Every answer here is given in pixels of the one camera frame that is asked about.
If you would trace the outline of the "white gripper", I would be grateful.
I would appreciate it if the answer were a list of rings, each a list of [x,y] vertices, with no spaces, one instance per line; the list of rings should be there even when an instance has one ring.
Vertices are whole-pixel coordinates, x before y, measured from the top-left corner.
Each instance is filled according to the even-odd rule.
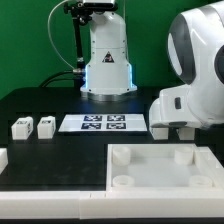
[[[150,107],[150,127],[207,129],[214,121],[211,98],[211,91],[200,87],[181,85],[163,89]]]

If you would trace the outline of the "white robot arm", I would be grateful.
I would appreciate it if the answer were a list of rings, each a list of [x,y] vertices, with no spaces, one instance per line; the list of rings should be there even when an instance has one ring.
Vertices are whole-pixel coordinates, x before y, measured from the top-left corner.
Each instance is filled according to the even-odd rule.
[[[85,96],[105,99],[134,91],[126,59],[124,20],[106,0],[84,0],[93,10],[91,60]],[[152,128],[208,128],[224,124],[224,0],[182,12],[173,20],[167,53],[181,86],[163,89],[149,110]]]

